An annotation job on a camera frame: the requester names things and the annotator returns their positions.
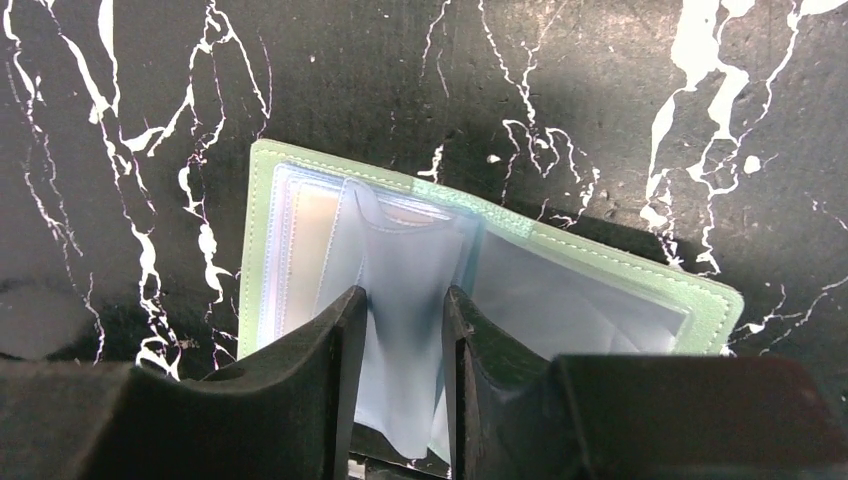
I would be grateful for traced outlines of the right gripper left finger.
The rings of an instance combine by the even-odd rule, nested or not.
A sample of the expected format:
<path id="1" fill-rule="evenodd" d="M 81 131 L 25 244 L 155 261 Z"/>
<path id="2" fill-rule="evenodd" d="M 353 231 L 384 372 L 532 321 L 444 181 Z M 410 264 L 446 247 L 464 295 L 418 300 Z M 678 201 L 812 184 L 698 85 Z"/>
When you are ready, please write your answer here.
<path id="1" fill-rule="evenodd" d="M 367 296 L 201 380 L 129 363 L 1 364 L 5 479 L 343 479 Z"/>

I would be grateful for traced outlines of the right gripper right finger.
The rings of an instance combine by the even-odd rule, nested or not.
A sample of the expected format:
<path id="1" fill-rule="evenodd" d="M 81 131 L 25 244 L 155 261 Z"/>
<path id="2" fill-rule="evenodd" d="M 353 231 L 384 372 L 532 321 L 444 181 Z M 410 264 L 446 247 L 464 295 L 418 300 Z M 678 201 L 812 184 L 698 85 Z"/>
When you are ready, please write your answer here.
<path id="1" fill-rule="evenodd" d="M 456 479 L 843 479 L 847 436 L 780 357 L 546 360 L 450 288 L 443 313 Z"/>

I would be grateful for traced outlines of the green card holder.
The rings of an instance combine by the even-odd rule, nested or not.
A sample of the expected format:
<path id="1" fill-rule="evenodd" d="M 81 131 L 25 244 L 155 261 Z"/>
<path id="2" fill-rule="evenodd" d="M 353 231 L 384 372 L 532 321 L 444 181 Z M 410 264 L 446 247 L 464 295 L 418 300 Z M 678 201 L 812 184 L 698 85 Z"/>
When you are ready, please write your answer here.
<path id="1" fill-rule="evenodd" d="M 466 192 L 268 139 L 250 150 L 240 284 L 240 357 L 365 290 L 355 420 L 406 459 L 449 456 L 441 323 L 452 286 L 547 359 L 714 355 L 744 307 L 729 286 Z"/>

